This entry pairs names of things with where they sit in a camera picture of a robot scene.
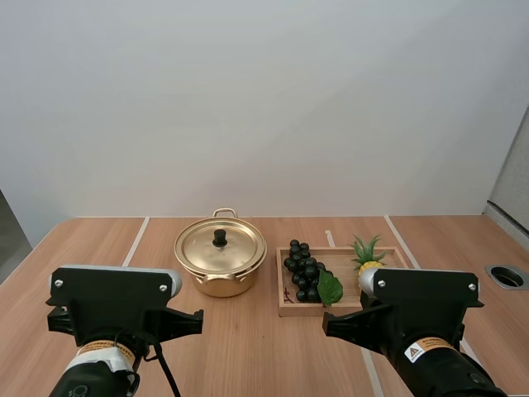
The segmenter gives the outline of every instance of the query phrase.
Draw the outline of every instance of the pineapple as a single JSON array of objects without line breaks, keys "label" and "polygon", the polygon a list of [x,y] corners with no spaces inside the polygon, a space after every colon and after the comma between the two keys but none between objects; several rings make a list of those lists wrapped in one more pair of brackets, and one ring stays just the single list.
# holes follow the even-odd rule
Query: pineapple
[{"label": "pineapple", "polygon": [[374,245],[380,240],[379,236],[375,236],[367,246],[360,237],[355,237],[356,241],[352,247],[355,248],[356,256],[358,257],[353,259],[353,261],[359,263],[355,270],[358,270],[358,277],[360,278],[365,269],[369,269],[370,267],[384,266],[384,263],[381,263],[380,261],[386,255],[386,251],[382,252],[380,255],[375,255],[373,253]]}]

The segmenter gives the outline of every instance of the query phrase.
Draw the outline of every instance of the black lid knob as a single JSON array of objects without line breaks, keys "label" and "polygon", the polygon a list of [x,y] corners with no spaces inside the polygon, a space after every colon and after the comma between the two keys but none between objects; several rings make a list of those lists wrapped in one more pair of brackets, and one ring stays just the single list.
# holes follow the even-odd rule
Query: black lid knob
[{"label": "black lid knob", "polygon": [[214,246],[220,248],[222,246],[225,246],[228,243],[226,239],[226,230],[217,229],[215,232],[213,232],[213,235],[215,235],[215,239],[213,240]]}]

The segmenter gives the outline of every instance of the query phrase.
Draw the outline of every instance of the yellow warning sticker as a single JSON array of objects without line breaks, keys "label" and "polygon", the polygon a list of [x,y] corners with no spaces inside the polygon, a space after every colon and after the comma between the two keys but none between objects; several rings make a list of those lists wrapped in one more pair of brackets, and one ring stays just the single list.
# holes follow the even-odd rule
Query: yellow warning sticker
[{"label": "yellow warning sticker", "polygon": [[455,350],[451,344],[440,337],[424,337],[423,339],[419,339],[418,341],[412,343],[409,348],[404,351],[404,355],[409,359],[409,361],[415,362],[424,353],[439,348]]},{"label": "yellow warning sticker", "polygon": [[[93,352],[94,350],[108,349],[109,347],[114,347],[113,341],[94,341],[81,347],[77,355],[80,356],[83,353]],[[131,350],[121,343],[118,343],[116,347],[119,349],[120,353],[131,363],[131,366],[133,366],[134,360],[136,358],[134,357],[134,354],[132,354]]]}]

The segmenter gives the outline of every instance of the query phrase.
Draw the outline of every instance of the gold pot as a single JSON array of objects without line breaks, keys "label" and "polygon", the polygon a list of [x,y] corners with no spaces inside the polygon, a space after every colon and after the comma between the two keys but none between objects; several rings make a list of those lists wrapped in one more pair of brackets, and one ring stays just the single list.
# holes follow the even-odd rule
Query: gold pot
[{"label": "gold pot", "polygon": [[[218,217],[229,212],[233,218]],[[227,297],[242,294],[257,278],[266,257],[266,241],[252,224],[231,208],[219,208],[211,218],[183,230],[174,254],[204,294]]]}]

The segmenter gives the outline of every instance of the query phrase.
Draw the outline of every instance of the wooden tray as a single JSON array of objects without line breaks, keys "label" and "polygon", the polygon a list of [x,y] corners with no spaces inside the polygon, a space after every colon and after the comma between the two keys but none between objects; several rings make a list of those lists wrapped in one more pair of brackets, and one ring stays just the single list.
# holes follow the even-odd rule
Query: wooden tray
[{"label": "wooden tray", "polygon": [[[278,268],[279,286],[279,316],[280,317],[321,317],[323,313],[329,312],[336,316],[358,312],[362,309],[360,305],[360,287],[358,286],[358,271],[355,270],[355,250],[346,247],[324,247],[311,248],[312,257],[318,262],[323,262],[326,268],[338,277],[344,286],[344,296],[340,302],[333,304],[330,308],[322,304],[302,304],[296,299],[298,287],[292,283],[292,273],[283,265],[288,257],[289,248],[278,248],[276,266]],[[400,251],[395,246],[375,247],[375,253],[386,251],[383,263],[387,267],[407,268]]]}]

